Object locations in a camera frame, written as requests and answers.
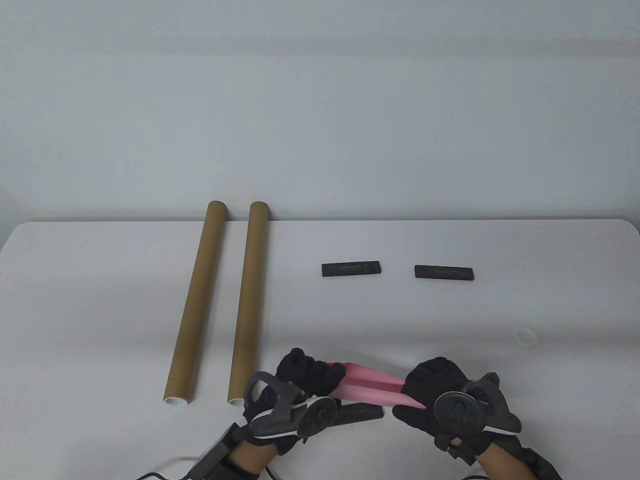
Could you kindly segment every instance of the circular tracker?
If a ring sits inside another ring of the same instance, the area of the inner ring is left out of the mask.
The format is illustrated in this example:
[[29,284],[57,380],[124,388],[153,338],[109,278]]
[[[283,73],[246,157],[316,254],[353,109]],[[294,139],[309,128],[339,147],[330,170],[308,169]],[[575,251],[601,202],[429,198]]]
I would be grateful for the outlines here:
[[476,435],[486,426],[486,412],[472,396],[462,392],[442,394],[433,405],[440,425],[459,436]]
[[329,397],[321,398],[307,407],[298,424],[298,436],[309,438],[322,432],[338,415],[338,404]]

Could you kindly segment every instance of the gray wall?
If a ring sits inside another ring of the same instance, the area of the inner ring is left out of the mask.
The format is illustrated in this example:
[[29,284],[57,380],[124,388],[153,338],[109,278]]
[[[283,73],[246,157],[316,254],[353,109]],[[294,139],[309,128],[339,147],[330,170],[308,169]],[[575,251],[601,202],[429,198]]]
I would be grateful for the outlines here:
[[5,0],[0,244],[30,218],[640,223],[637,1]]

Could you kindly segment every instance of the gloved hand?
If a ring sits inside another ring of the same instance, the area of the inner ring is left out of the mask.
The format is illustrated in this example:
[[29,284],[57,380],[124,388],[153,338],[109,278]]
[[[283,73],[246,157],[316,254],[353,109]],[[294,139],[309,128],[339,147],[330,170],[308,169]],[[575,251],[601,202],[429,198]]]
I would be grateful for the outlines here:
[[[433,404],[443,393],[459,390],[468,381],[467,376],[455,363],[442,356],[423,362],[407,375],[402,393],[418,400],[426,406],[426,410],[398,405],[394,407],[393,414],[398,420],[434,437],[434,443],[440,450],[459,451],[460,456],[465,458],[462,450],[457,450],[451,445],[451,440],[456,437],[460,438],[460,436],[440,425],[433,413]],[[460,440],[462,440],[464,450],[470,451],[471,460],[474,461],[474,456],[484,453],[494,440],[500,440],[499,437],[503,436],[482,432],[474,436],[460,438]]]
[[[290,381],[309,396],[317,395],[319,397],[333,392],[345,375],[344,365],[333,364],[329,366],[324,362],[314,360],[312,356],[305,355],[305,352],[300,348],[294,348],[282,359],[275,374],[276,378]],[[243,415],[247,422],[251,422],[259,413],[275,407],[277,399],[275,391],[271,388],[265,388],[258,400],[244,411]],[[300,438],[291,435],[262,440],[253,437],[247,428],[245,439],[253,445],[275,444],[278,447],[278,454],[283,455],[291,450]]]

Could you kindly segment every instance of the pink foam stick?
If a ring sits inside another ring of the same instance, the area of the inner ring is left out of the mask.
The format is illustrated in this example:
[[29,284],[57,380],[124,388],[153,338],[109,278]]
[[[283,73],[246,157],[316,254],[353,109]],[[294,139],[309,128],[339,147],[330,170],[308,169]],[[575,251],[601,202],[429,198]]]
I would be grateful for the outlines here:
[[373,405],[425,408],[422,403],[400,393],[404,385],[402,378],[362,365],[346,363],[344,366],[347,374],[338,388],[329,394],[330,397]]

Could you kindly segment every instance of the cardboard tube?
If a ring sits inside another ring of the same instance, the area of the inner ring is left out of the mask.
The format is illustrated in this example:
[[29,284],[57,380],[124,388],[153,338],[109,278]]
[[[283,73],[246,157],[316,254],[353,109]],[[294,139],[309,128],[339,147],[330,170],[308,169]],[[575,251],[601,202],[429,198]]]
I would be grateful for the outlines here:
[[268,205],[264,202],[252,203],[244,248],[234,356],[229,377],[229,403],[243,400],[244,387],[255,372],[267,259],[268,223]]
[[182,322],[164,389],[164,401],[171,405],[187,405],[191,401],[226,221],[226,205],[211,202],[204,218]]

